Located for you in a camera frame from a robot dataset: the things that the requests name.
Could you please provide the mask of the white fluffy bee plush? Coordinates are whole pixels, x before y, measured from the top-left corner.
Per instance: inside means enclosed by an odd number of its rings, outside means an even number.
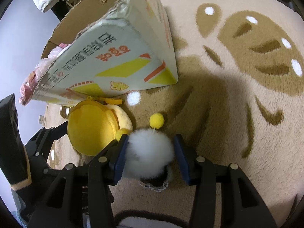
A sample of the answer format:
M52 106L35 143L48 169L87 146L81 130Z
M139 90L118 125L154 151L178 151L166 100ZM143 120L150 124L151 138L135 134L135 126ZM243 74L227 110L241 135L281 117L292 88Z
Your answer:
M160 131L164 116L155 113L149 118L149 128L133 131L128 137L123 177L140 181L140 185L155 192L164 191L171 179L170 163L174 159L171 139Z

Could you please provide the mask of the beige patterned fleece blanket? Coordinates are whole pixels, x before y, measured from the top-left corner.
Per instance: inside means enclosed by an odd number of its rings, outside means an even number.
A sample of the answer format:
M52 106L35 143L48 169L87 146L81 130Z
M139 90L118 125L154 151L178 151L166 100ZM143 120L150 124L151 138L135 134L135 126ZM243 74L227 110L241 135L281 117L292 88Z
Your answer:
M278 227L303 197L303 20L277 0L161 0L178 83L129 93L136 129L163 131L212 163L237 163Z

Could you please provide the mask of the wall power socket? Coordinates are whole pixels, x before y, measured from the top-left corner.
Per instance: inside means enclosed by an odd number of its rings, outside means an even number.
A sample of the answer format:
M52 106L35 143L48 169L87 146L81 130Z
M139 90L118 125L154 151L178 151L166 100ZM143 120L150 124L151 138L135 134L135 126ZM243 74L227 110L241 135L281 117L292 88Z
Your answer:
M44 116L43 115L39 115L38 123L41 124L41 125L44 123Z

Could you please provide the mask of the yellow plush toy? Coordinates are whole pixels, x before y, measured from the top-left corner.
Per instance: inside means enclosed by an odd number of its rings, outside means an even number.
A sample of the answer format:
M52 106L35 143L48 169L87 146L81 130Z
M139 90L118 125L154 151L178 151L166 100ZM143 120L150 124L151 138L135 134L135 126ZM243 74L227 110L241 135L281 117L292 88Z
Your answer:
M79 102L69 114L67 135L73 148L96 156L113 140L133 131L131 119L120 107L122 99L89 98Z

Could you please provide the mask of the cardboard box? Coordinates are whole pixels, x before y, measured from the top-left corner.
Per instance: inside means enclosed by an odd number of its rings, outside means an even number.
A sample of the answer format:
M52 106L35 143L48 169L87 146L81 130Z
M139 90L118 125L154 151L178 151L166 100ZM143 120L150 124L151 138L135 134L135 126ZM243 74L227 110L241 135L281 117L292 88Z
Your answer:
M51 62L33 99L75 105L178 80L166 11L160 0L80 0L43 51L64 49Z

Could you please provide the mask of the pink plush roll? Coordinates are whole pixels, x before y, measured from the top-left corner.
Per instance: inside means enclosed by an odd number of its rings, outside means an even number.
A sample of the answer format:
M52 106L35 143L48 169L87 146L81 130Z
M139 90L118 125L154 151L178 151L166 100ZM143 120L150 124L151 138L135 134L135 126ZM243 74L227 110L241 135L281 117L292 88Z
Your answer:
M39 60L35 69L28 75L20 87L19 103L26 106L32 99L33 93L43 76L47 73L48 69L54 63L58 56L70 45L61 43L51 50L46 58Z

